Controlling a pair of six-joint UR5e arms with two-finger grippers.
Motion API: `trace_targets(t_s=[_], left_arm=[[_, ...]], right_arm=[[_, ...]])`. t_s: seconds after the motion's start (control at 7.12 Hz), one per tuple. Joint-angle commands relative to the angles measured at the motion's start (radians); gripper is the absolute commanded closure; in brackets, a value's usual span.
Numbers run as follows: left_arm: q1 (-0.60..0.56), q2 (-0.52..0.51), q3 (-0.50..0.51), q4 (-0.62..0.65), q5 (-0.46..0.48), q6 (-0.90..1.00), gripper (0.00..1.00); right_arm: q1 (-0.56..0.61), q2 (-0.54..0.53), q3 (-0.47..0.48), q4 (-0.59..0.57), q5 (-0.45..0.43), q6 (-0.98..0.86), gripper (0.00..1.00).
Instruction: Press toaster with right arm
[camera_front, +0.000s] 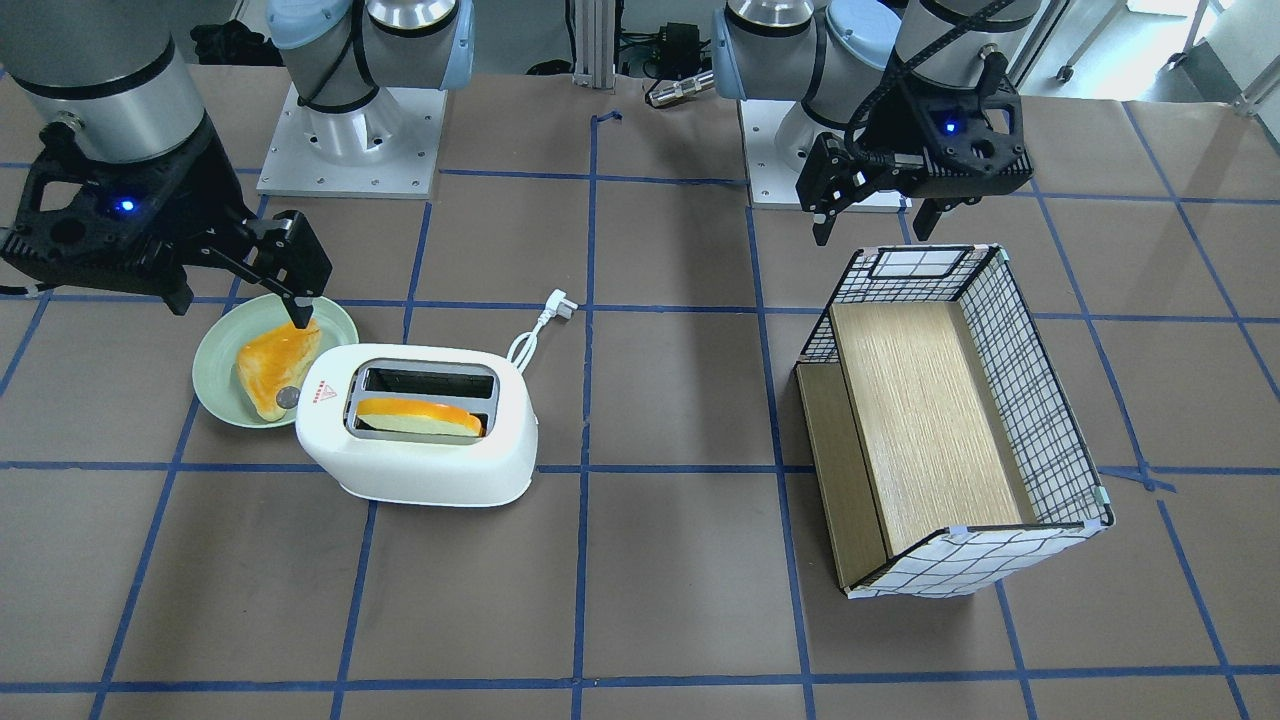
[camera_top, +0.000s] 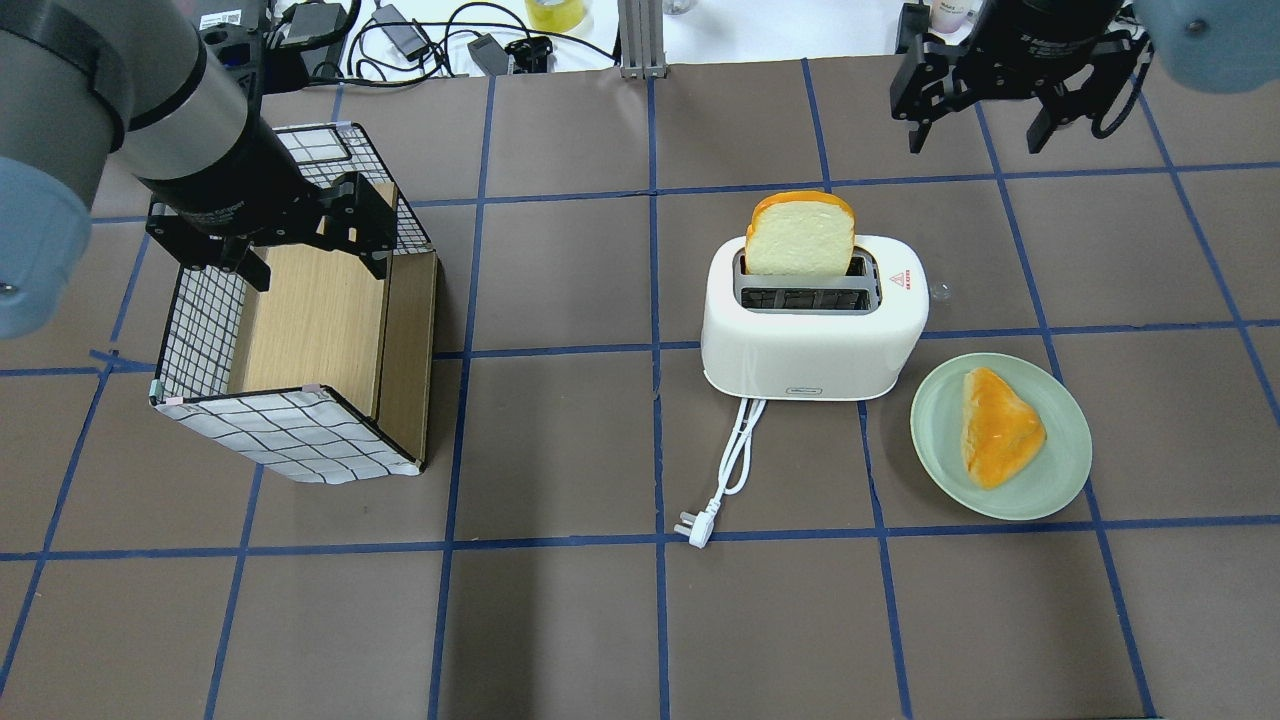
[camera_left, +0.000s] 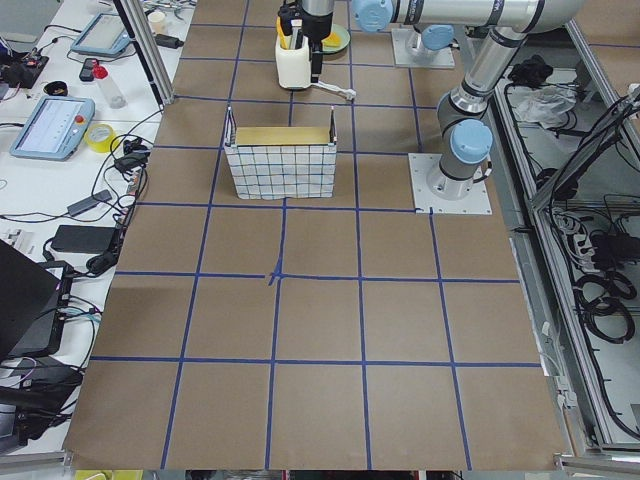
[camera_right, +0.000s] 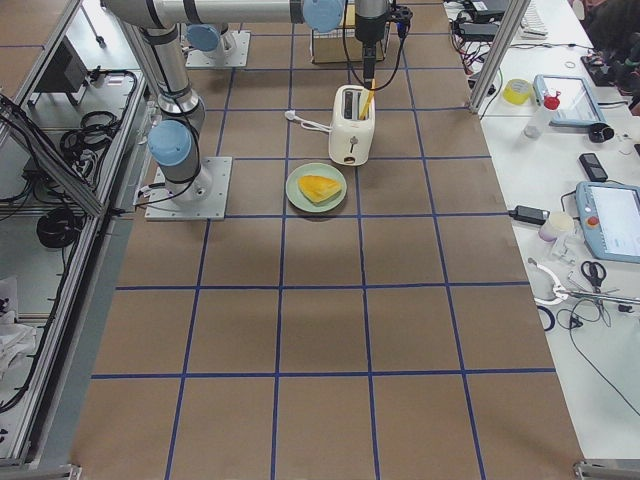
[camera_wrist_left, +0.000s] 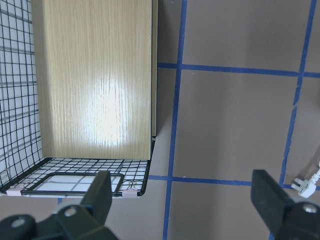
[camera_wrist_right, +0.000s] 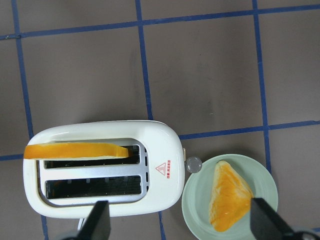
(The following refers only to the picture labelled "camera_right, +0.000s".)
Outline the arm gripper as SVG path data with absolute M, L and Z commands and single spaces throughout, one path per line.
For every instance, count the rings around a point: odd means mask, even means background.
M 389 15 L 388 0 L 355 0 L 355 37 L 363 44 L 363 85 L 371 90 L 375 81 L 376 43 L 384 39 Z

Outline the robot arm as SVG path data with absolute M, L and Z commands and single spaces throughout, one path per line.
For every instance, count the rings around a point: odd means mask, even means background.
M 204 105 L 190 81 L 178 26 L 234 22 L 307 24 L 321 33 L 339 26 L 347 13 L 345 1 L 107 1 L 106 8 L 130 26 L 142 43 L 145 74 L 159 89 L 163 115 L 151 130 L 148 147 L 165 177 L 163 199 L 139 203 L 139 208 L 165 206 L 170 201 L 193 204 L 211 190 L 203 171 L 199 134 Z
M 193 48 L 211 58 L 230 55 L 236 49 L 227 23 L 189 24 L 186 38 Z

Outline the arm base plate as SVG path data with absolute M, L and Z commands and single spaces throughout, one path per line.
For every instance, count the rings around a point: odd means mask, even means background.
M 185 193 L 173 198 L 180 189 L 172 183 L 151 191 L 145 218 L 149 221 L 223 220 L 231 170 L 231 157 L 203 157 L 201 171 Z
M 248 30 L 229 30 L 221 37 L 215 50 L 191 47 L 186 67 L 191 70 L 244 68 L 248 61 L 250 38 Z

